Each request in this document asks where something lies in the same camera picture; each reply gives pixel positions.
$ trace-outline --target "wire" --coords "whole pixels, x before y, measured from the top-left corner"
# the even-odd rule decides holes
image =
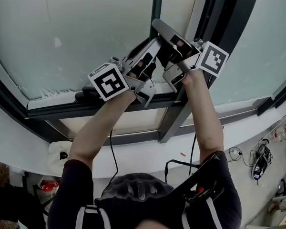
[[[195,142],[196,142],[196,133],[195,133],[195,136],[194,136],[194,141],[193,141],[193,146],[192,146],[192,151],[191,151],[190,164],[192,163],[192,159],[193,159],[193,152],[194,152]],[[189,176],[191,175],[191,171],[192,171],[192,167],[190,166]]]
[[[194,167],[194,168],[197,168],[197,169],[199,169],[201,167],[201,165],[193,165],[193,164],[190,164],[190,163],[186,163],[186,162],[182,162],[182,161],[179,161],[179,160],[171,159],[171,160],[167,161],[166,164],[165,164],[165,170],[164,170],[165,183],[167,183],[168,164],[171,163],[171,162],[174,162],[174,163],[177,163],[177,164],[180,164],[180,165],[184,165],[184,166]]]
[[[207,85],[206,85],[206,86],[208,87],[208,89],[210,88],[210,85],[211,85],[212,79],[213,79],[213,75],[211,74],[211,75],[209,76],[208,83],[207,83]],[[194,152],[195,142],[196,142],[196,133],[195,133],[194,141],[193,141],[193,145],[192,145],[190,164],[192,163],[192,159],[193,159],[193,152]],[[190,169],[189,169],[189,176],[191,175],[191,171],[192,171],[192,167],[190,166]]]
[[[237,161],[237,160],[240,160],[241,158],[243,158],[243,163],[244,163],[245,166],[247,166],[247,167],[253,167],[253,166],[256,164],[256,162],[257,162],[256,154],[260,154],[260,149],[261,149],[262,147],[263,147],[263,146],[260,146],[260,147],[258,148],[258,151],[255,151],[255,150],[251,150],[251,151],[250,151],[250,157],[249,157],[248,164],[247,164],[247,163],[245,162],[245,158],[244,158],[243,152],[242,152],[238,147],[234,146],[234,147],[232,147],[232,148],[229,149],[229,155],[230,155],[231,160],[229,160],[228,163],[230,163],[230,162],[232,162],[232,161]],[[269,153],[269,164],[271,164],[271,159],[273,158],[273,156],[272,156],[270,150],[268,149],[267,145],[264,145],[264,147],[265,147],[264,153]],[[232,149],[233,149],[233,150],[235,150],[235,149],[238,150],[238,157],[237,157],[237,158],[233,158],[233,157],[231,156],[231,150],[232,150]]]
[[[110,132],[110,148],[111,148],[111,151],[112,151],[112,155],[113,155],[113,158],[114,158],[114,162],[115,162],[115,167],[116,167],[116,173],[113,175],[113,177],[111,178],[110,182],[108,183],[107,187],[109,187],[109,185],[111,184],[112,180],[114,179],[114,177],[116,176],[116,174],[119,172],[119,168],[118,168],[118,164],[116,163],[116,159],[115,159],[115,155],[114,155],[114,152],[113,152],[113,147],[112,147],[112,130]]]

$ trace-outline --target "floor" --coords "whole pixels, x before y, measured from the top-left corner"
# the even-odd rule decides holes
[[[271,128],[263,133],[241,143],[237,147],[244,154],[245,162],[248,164],[250,151],[256,148],[259,140],[264,138]],[[268,147],[273,155],[272,164],[266,170],[263,177],[259,180],[259,184],[251,178],[251,167],[247,167],[243,160],[233,161],[229,163],[229,170],[234,181],[236,190],[242,203],[242,226],[244,228],[248,222],[252,221],[256,215],[266,206],[269,200],[274,196],[278,189],[281,178],[286,177],[286,139],[282,142],[270,142]],[[164,171],[154,172],[151,175],[164,180]],[[169,169],[168,183],[177,186],[182,183],[188,175],[188,167],[181,166]],[[36,174],[30,174],[29,183],[36,184],[41,177]],[[102,191],[107,186],[109,178],[94,179],[94,198],[99,198]],[[51,195],[42,196],[43,200],[47,200]],[[255,220],[253,225],[260,225],[260,220]]]

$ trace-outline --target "red object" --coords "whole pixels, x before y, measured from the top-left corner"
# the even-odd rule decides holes
[[[199,187],[199,188],[197,189],[197,192],[203,193],[203,192],[204,192],[204,188],[203,188],[203,187]]]
[[[59,187],[60,181],[42,180],[39,187],[44,192],[52,192],[55,187]]]

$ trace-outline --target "window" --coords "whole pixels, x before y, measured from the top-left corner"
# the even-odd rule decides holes
[[[286,0],[273,1],[163,0],[161,19],[187,40],[230,53],[210,88],[223,124],[286,99]],[[146,39],[151,10],[152,0],[0,0],[0,107],[48,142],[72,140],[104,104],[75,97],[87,74]],[[113,130],[116,143],[194,131],[182,84],[172,93],[162,74],[157,65],[157,95],[146,109],[129,106]]]

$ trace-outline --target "black cable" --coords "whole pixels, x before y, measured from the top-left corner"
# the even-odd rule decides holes
[[[113,177],[111,178],[110,182],[108,183],[107,187],[109,187],[109,185],[111,184],[112,180],[114,179],[114,177],[116,176],[116,174],[119,172],[119,169],[118,169],[118,164],[116,163],[116,159],[115,159],[115,155],[114,155],[114,152],[113,152],[113,147],[112,147],[112,130],[110,132],[110,148],[111,148],[111,151],[112,151],[112,155],[113,155],[113,158],[114,158],[114,162],[115,162],[115,167],[116,167],[116,173],[113,175]]]
[[[234,159],[232,158],[232,156],[231,156],[231,149],[237,149],[237,150],[238,150],[238,157],[237,157],[237,158],[234,158]],[[253,163],[250,163],[250,159],[251,159],[251,158],[254,158],[254,154],[256,154],[256,153],[258,153],[258,152],[255,151],[255,150],[251,150],[251,151],[250,151],[249,164],[247,165],[247,163],[245,162],[245,158],[244,158],[243,152],[242,152],[238,147],[232,147],[232,148],[229,149],[229,155],[230,155],[231,160],[228,161],[228,163],[229,163],[229,162],[232,162],[232,161],[240,160],[241,157],[242,157],[242,158],[243,158],[243,163],[245,164],[245,166],[247,166],[247,167],[253,167],[254,164],[256,164],[256,163],[255,163],[255,159],[253,159]]]
[[[208,83],[207,83],[207,85],[206,85],[206,86],[208,87],[208,89],[210,88],[210,85],[211,85],[212,79],[213,79],[213,75],[211,74],[211,75],[209,76]],[[194,141],[193,141],[193,145],[192,145],[190,164],[192,163],[192,159],[193,159],[193,152],[194,152],[195,142],[196,142],[196,133],[195,133]],[[189,176],[191,175],[191,171],[192,171],[192,167],[190,166],[190,169],[189,169]]]
[[[186,162],[182,162],[182,161],[179,161],[179,160],[171,159],[171,160],[167,161],[166,164],[165,164],[165,170],[164,170],[165,183],[167,183],[168,164],[171,163],[171,162],[174,162],[174,163],[177,163],[177,164],[180,164],[180,165],[184,165],[184,166],[194,167],[194,168],[197,168],[197,169],[199,169],[201,167],[201,165],[193,165],[193,164],[190,164],[190,163],[186,163]]]
[[[191,151],[190,164],[192,163],[192,159],[193,159],[193,152],[194,152],[195,142],[196,142],[196,133],[195,133],[195,136],[194,136],[194,141],[193,141],[193,146],[192,146],[192,151]],[[191,171],[192,171],[192,167],[190,166],[189,176],[191,175]]]

